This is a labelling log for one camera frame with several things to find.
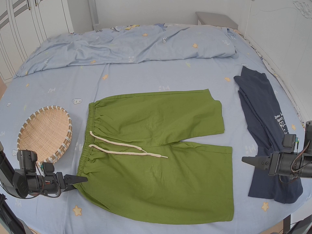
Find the bed sheet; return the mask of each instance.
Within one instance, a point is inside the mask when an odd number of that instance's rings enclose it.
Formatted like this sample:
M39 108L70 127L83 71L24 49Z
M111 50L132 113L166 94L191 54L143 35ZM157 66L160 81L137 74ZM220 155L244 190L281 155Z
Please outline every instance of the bed sheet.
M212 97L222 103L225 132L189 140L233 147L235 212L232 221L199 225L139 222L93 205L77 190L62 193L56 199L39 196L23 200L7 195L7 203L16 216L42 234L256 234L275 225L303 205L311 195L312 180L309 179L302 179L304 191L294 204L248 197L254 167L243 163L241 157L255 156L257 145L247 130L237 92L239 87L233 79L234 76L240 75L242 64L267 74L289 132L296 133L303 140L304 130L286 93L275 77L267 71L260 57L237 33L232 32L231 40L238 52L236 59L213 57L145 61L135 64L79 65L16 77L0 101L0 141L12 166L19 168L16 141L22 124L30 114L41 107L61 106L72 118L73 137L68 150L55 163L55 171L61 171L63 175L76 174L90 102L118 94L208 88Z

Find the white bear face print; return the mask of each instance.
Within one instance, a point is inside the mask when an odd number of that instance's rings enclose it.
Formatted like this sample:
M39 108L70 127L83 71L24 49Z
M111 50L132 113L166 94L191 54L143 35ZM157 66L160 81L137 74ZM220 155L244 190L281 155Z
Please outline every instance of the white bear face print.
M73 99L72 102L76 105L82 102L82 99Z

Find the white wardrobe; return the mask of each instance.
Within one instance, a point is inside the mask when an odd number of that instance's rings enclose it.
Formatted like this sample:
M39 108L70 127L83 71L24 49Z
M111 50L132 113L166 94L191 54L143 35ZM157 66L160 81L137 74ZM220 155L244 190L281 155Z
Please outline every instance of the white wardrobe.
M47 38L93 30L88 0L0 0L0 76L7 83Z

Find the basket rim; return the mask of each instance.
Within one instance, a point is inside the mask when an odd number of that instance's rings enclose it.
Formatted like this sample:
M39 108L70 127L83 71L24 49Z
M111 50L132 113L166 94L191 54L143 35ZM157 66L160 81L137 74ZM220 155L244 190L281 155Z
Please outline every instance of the basket rim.
M55 163L64 153L65 151L68 149L68 146L71 142L71 138L72 138L72 120L71 117L69 115L69 113L62 107L60 106L46 106L43 108L40 108L39 110L35 111L33 114L31 114L28 119L25 121L25 123L22 125L19 133L18 133L18 139L17 139L17 150L21 150L20 149L20 141L22 138L22 133L25 130L25 128L27 127L27 125L30 123L31 120L33 120L34 118L37 117L38 114L41 114L42 112L45 112L46 110L61 110L63 111L68 119L68 129L67 129L67 135L65 136L62 144L59 146L59 148L49 157L45 158L44 160L40 160L37 161L37 164L39 166L41 166L41 164L43 162L51 162L51 163Z

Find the folded clothing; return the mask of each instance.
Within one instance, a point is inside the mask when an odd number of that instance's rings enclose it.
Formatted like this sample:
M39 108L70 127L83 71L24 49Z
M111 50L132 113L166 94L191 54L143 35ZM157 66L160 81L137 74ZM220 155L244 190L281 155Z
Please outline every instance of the folded clothing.
M221 108L208 89L90 103L77 173L88 182L75 186L92 203L134 220L231 221L232 147L180 141L223 133Z
M265 73L243 66L234 80L238 91L248 131L258 145L257 156L269 156L282 150L282 139L288 133L279 103ZM274 199L281 203L294 203L302 194L300 178L290 182L286 176L270 176L267 170L255 169L249 197Z

